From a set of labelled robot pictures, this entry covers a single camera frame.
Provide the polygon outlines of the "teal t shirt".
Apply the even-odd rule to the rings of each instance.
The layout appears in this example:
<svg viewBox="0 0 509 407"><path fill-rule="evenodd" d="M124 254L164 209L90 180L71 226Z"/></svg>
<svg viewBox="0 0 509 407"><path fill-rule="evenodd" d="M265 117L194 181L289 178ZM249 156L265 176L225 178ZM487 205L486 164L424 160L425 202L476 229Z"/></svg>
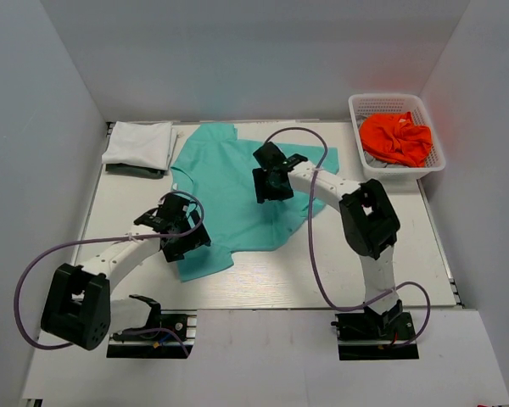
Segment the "teal t shirt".
<svg viewBox="0 0 509 407"><path fill-rule="evenodd" d="M188 282L233 265L236 252L273 251L285 244L325 204L297 192L283 202L259 204L255 196L253 156L259 141L238 138L232 124L202 124L187 138L171 166L179 190L194 195L204 207L204 227L211 244L186 254L179 277Z"/></svg>

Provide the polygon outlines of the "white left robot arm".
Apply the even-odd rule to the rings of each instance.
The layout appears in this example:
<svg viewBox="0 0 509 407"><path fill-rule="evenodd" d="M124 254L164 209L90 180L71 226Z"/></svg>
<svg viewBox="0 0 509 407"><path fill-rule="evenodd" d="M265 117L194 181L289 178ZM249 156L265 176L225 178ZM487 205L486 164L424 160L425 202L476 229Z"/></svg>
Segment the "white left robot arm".
<svg viewBox="0 0 509 407"><path fill-rule="evenodd" d="M41 329L85 350L114 334L176 337L162 326L161 307L139 294L113 300L112 292L144 260L163 253L169 263L210 246L204 208L187 192L168 192L159 204L138 216L130 230L106 239L108 247L78 265L62 264L53 274Z"/></svg>

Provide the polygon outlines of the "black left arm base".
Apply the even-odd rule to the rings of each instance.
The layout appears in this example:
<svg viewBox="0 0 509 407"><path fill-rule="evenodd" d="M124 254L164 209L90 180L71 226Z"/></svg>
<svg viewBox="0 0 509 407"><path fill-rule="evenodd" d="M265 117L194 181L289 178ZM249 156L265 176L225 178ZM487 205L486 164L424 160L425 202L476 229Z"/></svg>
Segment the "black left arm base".
<svg viewBox="0 0 509 407"><path fill-rule="evenodd" d="M185 360L193 350L197 313L166 310L142 295L111 302L109 359Z"/></svg>

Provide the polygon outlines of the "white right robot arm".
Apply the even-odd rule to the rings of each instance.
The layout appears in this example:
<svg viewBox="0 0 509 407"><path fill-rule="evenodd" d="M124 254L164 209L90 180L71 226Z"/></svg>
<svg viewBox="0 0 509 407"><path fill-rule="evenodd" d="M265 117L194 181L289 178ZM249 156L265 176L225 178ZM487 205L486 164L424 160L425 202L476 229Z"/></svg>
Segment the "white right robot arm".
<svg viewBox="0 0 509 407"><path fill-rule="evenodd" d="M253 170L258 203L283 201L304 192L339 212L345 241L361 262L367 330L374 337L387 337L403 310L393 267L400 222L381 182L346 180L303 155L287 158L273 142L263 144L253 156L259 165Z"/></svg>

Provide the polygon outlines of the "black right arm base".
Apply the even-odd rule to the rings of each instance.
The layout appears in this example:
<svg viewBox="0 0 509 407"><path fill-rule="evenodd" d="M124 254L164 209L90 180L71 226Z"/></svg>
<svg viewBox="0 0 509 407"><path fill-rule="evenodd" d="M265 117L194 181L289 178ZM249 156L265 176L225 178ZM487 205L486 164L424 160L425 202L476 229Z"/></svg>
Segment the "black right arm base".
<svg viewBox="0 0 509 407"><path fill-rule="evenodd" d="M384 333L362 313L336 314L331 322L340 361L418 360L411 314L404 312Z"/></svg>

